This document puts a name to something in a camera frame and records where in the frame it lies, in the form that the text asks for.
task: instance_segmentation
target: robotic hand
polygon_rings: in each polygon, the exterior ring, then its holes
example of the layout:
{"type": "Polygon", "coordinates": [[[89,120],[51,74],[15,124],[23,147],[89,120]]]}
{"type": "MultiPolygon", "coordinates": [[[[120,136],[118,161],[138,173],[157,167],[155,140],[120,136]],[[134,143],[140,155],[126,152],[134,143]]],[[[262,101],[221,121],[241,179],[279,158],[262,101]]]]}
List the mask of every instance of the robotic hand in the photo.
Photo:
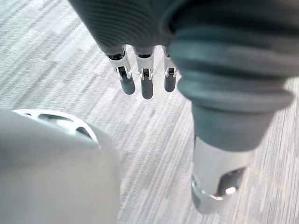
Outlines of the robotic hand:
{"type": "Polygon", "coordinates": [[[299,73],[299,2],[292,0],[69,0],[109,57],[126,94],[135,91],[125,44],[132,45],[142,95],[153,95],[153,50],[164,46],[165,89],[192,101],[192,197],[213,212],[235,194],[284,90],[299,73]]]}

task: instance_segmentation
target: metal bracket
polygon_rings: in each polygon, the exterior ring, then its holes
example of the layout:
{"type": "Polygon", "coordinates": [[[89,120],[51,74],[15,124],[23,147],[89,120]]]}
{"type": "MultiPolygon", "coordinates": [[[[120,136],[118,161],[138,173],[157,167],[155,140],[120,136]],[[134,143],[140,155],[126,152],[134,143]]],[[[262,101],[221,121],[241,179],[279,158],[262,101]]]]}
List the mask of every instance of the metal bracket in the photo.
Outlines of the metal bracket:
{"type": "Polygon", "coordinates": [[[116,67],[115,70],[120,79],[122,79],[123,76],[127,76],[127,78],[130,79],[132,76],[131,71],[128,71],[126,66],[116,67]]]}
{"type": "Polygon", "coordinates": [[[152,80],[153,73],[152,73],[151,69],[149,69],[149,68],[141,69],[141,72],[140,72],[141,80],[143,81],[146,76],[149,77],[149,80],[152,80]]]}

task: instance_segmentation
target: gray rubber sleeve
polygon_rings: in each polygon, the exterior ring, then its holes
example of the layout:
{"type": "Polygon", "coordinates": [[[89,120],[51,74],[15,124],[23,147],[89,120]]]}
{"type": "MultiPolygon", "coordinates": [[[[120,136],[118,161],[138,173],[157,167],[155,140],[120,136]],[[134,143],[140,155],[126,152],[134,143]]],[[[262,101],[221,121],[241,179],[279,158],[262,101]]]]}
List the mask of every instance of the gray rubber sleeve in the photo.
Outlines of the gray rubber sleeve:
{"type": "Polygon", "coordinates": [[[131,78],[122,77],[121,87],[126,94],[132,95],[135,92],[133,76],[131,76],[131,78]]]}
{"type": "Polygon", "coordinates": [[[195,134],[224,150],[256,148],[292,102],[284,83],[299,74],[299,11],[262,2],[195,4],[175,21],[170,53],[195,134]]]}
{"type": "Polygon", "coordinates": [[[169,75],[168,77],[164,78],[164,88],[167,92],[174,91],[176,87],[176,77],[169,75]]]}

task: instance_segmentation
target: silver metal joint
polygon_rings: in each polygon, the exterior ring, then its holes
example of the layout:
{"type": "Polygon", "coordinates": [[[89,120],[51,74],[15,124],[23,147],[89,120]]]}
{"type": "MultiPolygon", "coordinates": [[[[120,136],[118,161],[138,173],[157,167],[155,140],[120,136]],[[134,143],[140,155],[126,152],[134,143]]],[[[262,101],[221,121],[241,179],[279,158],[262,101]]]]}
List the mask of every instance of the silver metal joint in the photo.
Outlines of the silver metal joint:
{"type": "Polygon", "coordinates": [[[192,199],[200,213],[221,210],[238,192],[253,150],[226,151],[195,138],[192,199]]]}
{"type": "Polygon", "coordinates": [[[144,80],[145,77],[149,77],[149,80],[152,80],[153,78],[153,72],[151,69],[145,68],[145,69],[141,69],[140,72],[140,78],[141,80],[144,80]]]}

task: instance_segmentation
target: gray carpet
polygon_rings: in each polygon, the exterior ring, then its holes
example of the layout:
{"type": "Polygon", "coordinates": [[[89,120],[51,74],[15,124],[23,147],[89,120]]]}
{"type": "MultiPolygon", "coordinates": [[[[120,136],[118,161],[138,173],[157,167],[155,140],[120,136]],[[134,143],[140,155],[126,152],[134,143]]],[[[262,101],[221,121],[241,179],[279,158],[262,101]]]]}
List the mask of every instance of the gray carpet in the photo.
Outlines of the gray carpet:
{"type": "Polygon", "coordinates": [[[248,168],[241,192],[218,214],[198,214],[190,198],[190,102],[164,90],[155,52],[154,96],[125,95],[109,61],[66,0],[0,0],[0,108],[74,114],[115,140],[121,155],[121,224],[298,224],[299,80],[248,168]]]}

